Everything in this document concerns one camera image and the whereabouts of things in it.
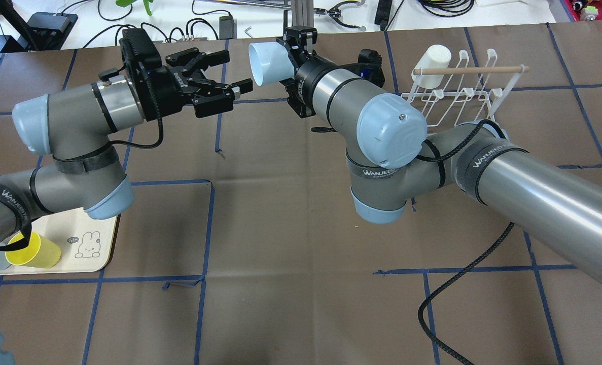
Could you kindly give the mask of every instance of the black power adapter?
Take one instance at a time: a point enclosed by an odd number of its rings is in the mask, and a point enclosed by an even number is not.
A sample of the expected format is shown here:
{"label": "black power adapter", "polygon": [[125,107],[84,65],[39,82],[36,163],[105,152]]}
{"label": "black power adapter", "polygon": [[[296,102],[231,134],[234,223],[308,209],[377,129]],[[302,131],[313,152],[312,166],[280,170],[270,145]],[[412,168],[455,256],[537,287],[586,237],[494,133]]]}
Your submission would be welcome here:
{"label": "black power adapter", "polygon": [[232,15],[220,16],[220,39],[236,39],[238,26]]}

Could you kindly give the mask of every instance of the white wire rack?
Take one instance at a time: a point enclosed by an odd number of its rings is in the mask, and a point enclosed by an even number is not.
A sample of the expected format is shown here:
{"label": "white wire rack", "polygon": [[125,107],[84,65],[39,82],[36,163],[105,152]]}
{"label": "white wire rack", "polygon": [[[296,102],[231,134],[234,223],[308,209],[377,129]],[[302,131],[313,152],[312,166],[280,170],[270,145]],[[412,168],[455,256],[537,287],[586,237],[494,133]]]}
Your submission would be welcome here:
{"label": "white wire rack", "polygon": [[[458,52],[458,63],[455,67],[415,69],[413,71],[415,80],[411,91],[402,93],[401,96],[419,110],[421,109],[422,114],[428,121],[428,127],[438,127],[438,125],[446,120],[446,118],[451,118],[454,113],[457,113],[454,118],[454,126],[463,122],[479,120],[482,118],[488,118],[495,122],[495,112],[500,105],[502,105],[502,102],[506,99],[510,90],[515,86],[519,77],[521,77],[521,74],[530,71],[530,68],[525,65],[497,67],[497,52],[491,48],[488,49],[486,53],[488,55],[488,60],[486,60],[484,67],[468,67],[470,64],[470,57],[468,52],[462,49]],[[488,90],[486,86],[488,85],[488,81],[492,74],[512,74],[512,77],[504,88],[492,88]],[[437,89],[421,88],[419,86],[421,78],[431,75],[444,75],[449,77],[445,84],[443,85],[441,82]],[[474,88],[464,86],[465,84],[463,81],[466,79],[466,76],[468,76],[468,79],[470,77],[477,78]],[[438,102],[441,102],[441,104],[449,103],[445,112],[442,114],[435,113],[435,105]],[[470,108],[478,108],[479,110],[474,118],[470,119],[470,113],[466,113],[466,120],[461,120],[461,115],[463,115],[463,111],[467,106]]]}

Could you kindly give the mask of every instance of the robotic arm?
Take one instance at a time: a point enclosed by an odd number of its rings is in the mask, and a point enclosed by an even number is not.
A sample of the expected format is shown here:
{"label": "robotic arm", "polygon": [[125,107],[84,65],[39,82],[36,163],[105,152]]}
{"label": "robotic arm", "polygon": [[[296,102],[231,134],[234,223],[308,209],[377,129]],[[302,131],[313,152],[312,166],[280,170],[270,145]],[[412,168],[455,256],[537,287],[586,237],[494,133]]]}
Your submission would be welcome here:
{"label": "robotic arm", "polygon": [[[17,104],[15,127],[28,149],[53,155],[54,164],[0,175],[0,242],[16,231],[28,238],[32,220],[84,208],[94,219],[124,212],[134,195],[114,144],[155,148],[163,139],[161,118],[186,105],[198,118],[233,110],[233,101],[253,89],[246,79],[226,85],[208,80],[204,71],[229,62],[229,52],[206,54],[196,48],[161,56],[144,30],[125,29],[123,67],[102,72],[100,81]],[[157,120],[159,139],[152,145],[110,141],[108,135]],[[21,249],[27,239],[0,247]]]}
{"label": "robotic arm", "polygon": [[291,27],[276,43],[252,44],[252,72],[258,85],[285,85],[299,117],[317,114],[342,134],[362,218],[388,224],[407,199],[456,183],[602,283],[601,187],[509,143],[489,120],[428,137],[419,111],[372,83],[374,64],[337,66],[312,49],[316,38]]}

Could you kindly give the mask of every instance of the table surface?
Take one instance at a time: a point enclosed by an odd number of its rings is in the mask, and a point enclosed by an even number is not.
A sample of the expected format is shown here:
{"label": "table surface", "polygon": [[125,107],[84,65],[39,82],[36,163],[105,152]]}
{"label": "table surface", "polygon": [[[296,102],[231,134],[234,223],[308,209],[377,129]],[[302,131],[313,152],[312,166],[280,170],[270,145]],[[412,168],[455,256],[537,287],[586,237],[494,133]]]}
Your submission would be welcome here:
{"label": "table surface", "polygon": [[[250,42],[199,43],[231,52],[208,77],[249,77]],[[433,43],[530,65],[498,122],[532,155],[602,187],[602,21],[321,34],[316,50],[343,64],[377,49],[384,87],[404,92]],[[0,173],[50,163],[19,141],[14,104],[91,83],[119,61],[118,48],[0,55]],[[109,265],[0,279],[0,330],[17,362],[454,363],[422,333],[417,308],[507,220],[450,185],[393,224],[364,222],[343,138],[310,132],[325,123],[298,119],[283,97],[270,85],[220,116],[186,109],[164,119],[157,150],[118,150],[136,201]],[[144,123],[114,137],[146,143],[155,132]],[[428,317],[473,362],[602,363],[602,285],[518,227]]]}
{"label": "table surface", "polygon": [[[554,19],[549,9],[547,0],[522,0],[511,3],[502,3],[505,0],[477,0],[472,10],[456,18],[438,18],[428,14],[414,0],[405,0],[405,4],[398,12],[391,30],[401,29],[424,29],[424,28],[454,28],[454,27],[476,27],[484,25],[507,25],[507,24],[537,24],[554,23]],[[315,7],[329,9],[334,6],[338,0],[316,0]],[[401,0],[394,0],[392,14],[396,11]],[[64,3],[71,4],[74,1],[69,0],[15,0],[15,9],[24,19],[29,19],[35,12],[56,12],[64,8]],[[78,14],[80,19],[76,23],[71,35],[64,43],[63,49],[81,48],[96,33],[109,25],[113,24],[131,24],[139,26],[141,22],[147,21],[169,33],[174,27],[185,27],[186,21],[196,18],[190,10],[190,2],[165,2],[156,0],[151,5],[153,16],[148,16],[143,8],[142,2],[134,4],[132,13],[122,21],[109,22],[104,21],[98,16],[96,1],[83,3],[69,9],[68,12]],[[217,3],[208,3],[197,0],[195,3],[196,12],[207,12],[215,9],[229,10],[237,22],[237,35],[240,39],[249,38],[245,34],[246,28],[250,27],[249,33],[253,37],[277,37],[282,33],[282,11],[276,9],[264,9],[259,7],[248,7],[239,5],[224,5]],[[101,6],[102,13],[107,18],[117,18],[127,12],[126,9],[116,7],[112,0],[105,0]],[[379,26],[373,24],[377,2],[370,0],[360,7],[350,6],[343,8],[343,21],[354,25],[364,25],[368,32],[379,31]],[[203,16],[215,28],[219,16],[223,14],[212,14]],[[16,37],[18,33],[6,22],[2,20],[2,26],[6,34],[13,34]],[[338,32],[361,32],[336,25],[336,23],[327,16],[315,16],[315,27],[320,33],[338,33]],[[164,37],[157,30],[147,27],[147,31],[153,40],[163,40]],[[90,47],[113,46],[114,30],[109,30]],[[207,37],[214,39],[213,33],[203,25],[195,27],[197,37]]]}

